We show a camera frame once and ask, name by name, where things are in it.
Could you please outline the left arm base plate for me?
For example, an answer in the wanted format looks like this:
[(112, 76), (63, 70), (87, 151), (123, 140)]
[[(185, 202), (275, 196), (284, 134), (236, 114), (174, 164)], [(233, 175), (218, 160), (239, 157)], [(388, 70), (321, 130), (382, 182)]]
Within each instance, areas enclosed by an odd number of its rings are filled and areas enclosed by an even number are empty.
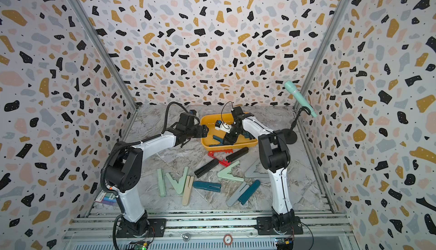
[(122, 218), (116, 238), (161, 238), (164, 236), (166, 223), (165, 218), (140, 219), (136, 223)]

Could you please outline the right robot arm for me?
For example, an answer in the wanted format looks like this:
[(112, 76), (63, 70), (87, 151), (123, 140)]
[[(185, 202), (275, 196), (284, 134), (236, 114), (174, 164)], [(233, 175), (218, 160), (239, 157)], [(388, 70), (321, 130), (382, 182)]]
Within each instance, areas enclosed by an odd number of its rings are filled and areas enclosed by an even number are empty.
[(282, 130), (272, 130), (261, 124), (253, 114), (241, 107), (231, 111), (233, 123), (224, 127), (223, 143), (233, 145), (240, 135), (249, 133), (258, 141), (260, 162), (268, 171), (272, 188), (272, 209), (276, 216), (294, 216), (287, 186), (287, 167), (290, 152)]

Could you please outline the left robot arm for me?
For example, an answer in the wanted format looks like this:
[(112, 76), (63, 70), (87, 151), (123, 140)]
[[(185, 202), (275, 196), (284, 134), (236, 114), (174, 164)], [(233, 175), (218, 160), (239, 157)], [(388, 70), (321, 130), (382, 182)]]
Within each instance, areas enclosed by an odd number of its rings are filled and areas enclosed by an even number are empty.
[(101, 169), (100, 185), (102, 191), (115, 196), (124, 220), (134, 224), (146, 220), (137, 190), (143, 162), (166, 149), (182, 147), (192, 138), (205, 138), (207, 134), (208, 128), (201, 125), (195, 110), (171, 102), (166, 107), (159, 134), (136, 142), (119, 141), (114, 145)]

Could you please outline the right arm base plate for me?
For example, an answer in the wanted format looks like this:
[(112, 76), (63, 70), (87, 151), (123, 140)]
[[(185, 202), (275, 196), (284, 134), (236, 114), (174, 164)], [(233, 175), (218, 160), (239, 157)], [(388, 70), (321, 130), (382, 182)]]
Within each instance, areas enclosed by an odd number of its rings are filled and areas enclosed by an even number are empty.
[(258, 235), (302, 235), (303, 225), (300, 218), (282, 216), (257, 217), (254, 228)]

